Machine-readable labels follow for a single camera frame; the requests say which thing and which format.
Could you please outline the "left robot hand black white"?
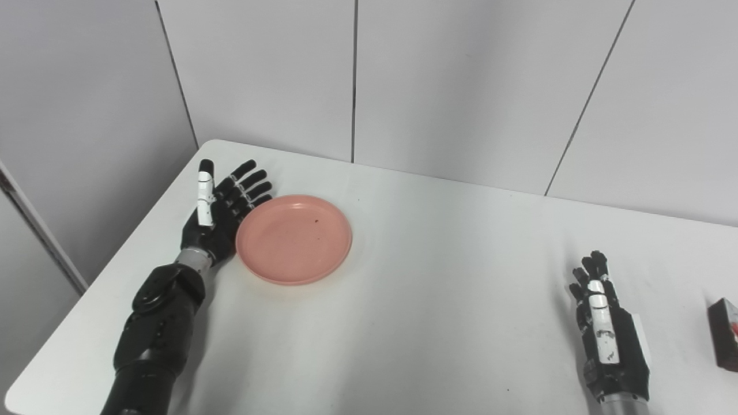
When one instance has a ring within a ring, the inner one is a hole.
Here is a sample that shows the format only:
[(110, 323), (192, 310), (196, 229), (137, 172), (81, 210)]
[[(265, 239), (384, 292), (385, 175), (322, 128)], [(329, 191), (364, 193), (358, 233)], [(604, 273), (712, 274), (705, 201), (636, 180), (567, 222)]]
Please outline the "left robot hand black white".
[(205, 257), (211, 267), (231, 258), (240, 224), (272, 199), (267, 176), (255, 160), (248, 160), (216, 184), (213, 160), (201, 160), (196, 206), (183, 226), (181, 250)]

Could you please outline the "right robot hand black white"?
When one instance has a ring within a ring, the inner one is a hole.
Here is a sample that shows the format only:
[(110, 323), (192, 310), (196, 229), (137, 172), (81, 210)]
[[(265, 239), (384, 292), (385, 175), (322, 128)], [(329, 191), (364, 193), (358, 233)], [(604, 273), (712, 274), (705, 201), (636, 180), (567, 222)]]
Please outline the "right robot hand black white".
[(650, 370), (643, 343), (634, 315), (620, 305), (607, 257), (593, 250), (581, 264), (568, 288), (585, 351), (583, 380), (600, 403), (616, 396), (648, 403)]

